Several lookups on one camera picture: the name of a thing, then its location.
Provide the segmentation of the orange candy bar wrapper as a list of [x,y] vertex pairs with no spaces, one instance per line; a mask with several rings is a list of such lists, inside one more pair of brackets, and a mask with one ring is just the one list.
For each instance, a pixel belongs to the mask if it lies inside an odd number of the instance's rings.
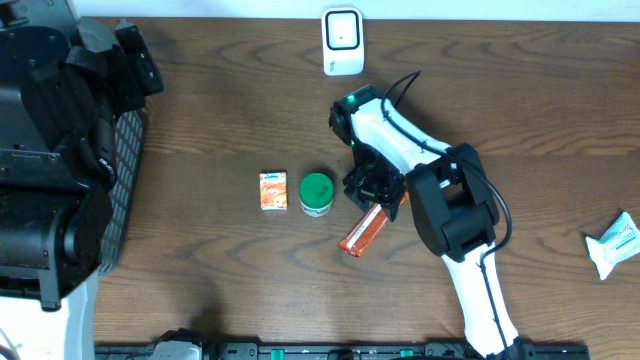
[[375,204],[351,232],[338,243],[338,248],[351,256],[362,257],[389,222],[382,206]]

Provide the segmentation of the green lid jar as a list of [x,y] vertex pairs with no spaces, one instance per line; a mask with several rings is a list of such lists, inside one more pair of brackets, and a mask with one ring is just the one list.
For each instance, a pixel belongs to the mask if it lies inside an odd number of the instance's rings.
[[322,173],[306,175],[300,182],[299,199],[302,210],[308,216],[324,216],[333,204],[334,185],[332,180]]

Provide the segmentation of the small orange snack box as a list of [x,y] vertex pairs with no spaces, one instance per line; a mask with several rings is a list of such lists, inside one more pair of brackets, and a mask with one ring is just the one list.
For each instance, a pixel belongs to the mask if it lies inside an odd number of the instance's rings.
[[259,175],[260,207],[267,210],[287,210],[287,173],[269,172]]

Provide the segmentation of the teal wipes packet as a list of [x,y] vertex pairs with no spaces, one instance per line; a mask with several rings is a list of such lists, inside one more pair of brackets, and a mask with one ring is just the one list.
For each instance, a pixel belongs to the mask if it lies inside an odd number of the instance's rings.
[[639,253],[639,229],[628,212],[622,212],[599,239],[587,236],[585,241],[601,281],[618,263]]

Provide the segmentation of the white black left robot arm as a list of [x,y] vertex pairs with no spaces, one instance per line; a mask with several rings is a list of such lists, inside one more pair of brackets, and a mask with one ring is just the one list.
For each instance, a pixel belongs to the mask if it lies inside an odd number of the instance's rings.
[[140,116],[164,82],[141,30],[70,1],[1,4],[1,355],[92,359],[118,263]]

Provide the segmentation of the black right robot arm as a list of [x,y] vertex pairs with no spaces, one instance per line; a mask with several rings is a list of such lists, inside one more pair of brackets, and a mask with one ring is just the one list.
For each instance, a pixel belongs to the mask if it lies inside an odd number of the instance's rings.
[[468,344],[486,359],[514,356],[519,333],[495,260],[503,244],[495,227],[512,220],[478,152],[427,135],[373,85],[336,100],[329,127],[354,156],[345,195],[363,210],[380,206],[389,221],[407,197],[419,238],[450,273]]

